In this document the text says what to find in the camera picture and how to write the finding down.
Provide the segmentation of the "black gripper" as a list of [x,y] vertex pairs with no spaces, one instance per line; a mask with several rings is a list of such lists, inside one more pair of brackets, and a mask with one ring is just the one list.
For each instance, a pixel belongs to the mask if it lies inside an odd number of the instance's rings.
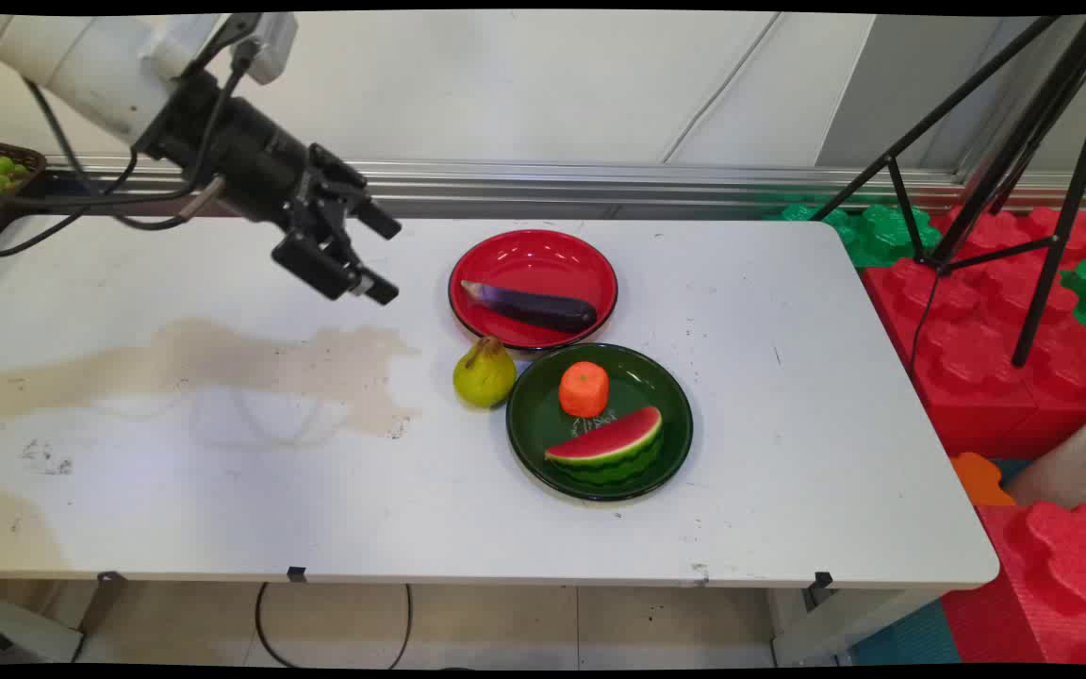
[[195,190],[220,179],[220,203],[279,227],[285,239],[272,259],[328,300],[359,296],[391,304],[400,289],[358,257],[345,221],[355,217],[384,240],[402,231],[400,221],[367,197],[358,169],[318,143],[296,141],[233,95],[236,81],[220,86],[206,72],[177,78],[137,150],[180,166]]

